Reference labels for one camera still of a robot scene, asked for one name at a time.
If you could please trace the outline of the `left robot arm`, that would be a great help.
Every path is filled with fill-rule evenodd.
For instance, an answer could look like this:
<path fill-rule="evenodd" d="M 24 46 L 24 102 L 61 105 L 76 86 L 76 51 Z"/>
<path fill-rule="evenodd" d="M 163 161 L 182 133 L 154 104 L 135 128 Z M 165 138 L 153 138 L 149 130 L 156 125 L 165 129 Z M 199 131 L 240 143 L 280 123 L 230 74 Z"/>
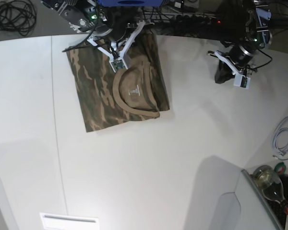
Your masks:
<path fill-rule="evenodd" d="M 233 19 L 235 34 L 229 41 L 225 41 L 225 46 L 232 46 L 231 50 L 221 55 L 224 60 L 219 64 L 228 72 L 234 71 L 257 71 L 265 67 L 273 60 L 271 56 L 263 50 L 272 41 L 272 34 L 269 28 L 271 12 L 265 0 L 243 0 L 237 10 L 237 16 Z M 261 65 L 252 66 L 250 61 L 257 53 L 261 53 L 269 60 Z"/>

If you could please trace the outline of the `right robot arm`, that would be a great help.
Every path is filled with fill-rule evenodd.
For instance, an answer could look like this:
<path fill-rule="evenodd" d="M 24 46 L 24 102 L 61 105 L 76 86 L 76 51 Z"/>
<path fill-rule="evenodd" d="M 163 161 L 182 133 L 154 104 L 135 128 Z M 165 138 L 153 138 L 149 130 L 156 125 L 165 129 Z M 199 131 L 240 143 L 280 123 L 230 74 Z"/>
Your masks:
<path fill-rule="evenodd" d="M 117 42 L 126 36 L 127 24 L 135 22 L 136 7 L 106 7 L 97 0 L 42 0 L 79 33 Z"/>

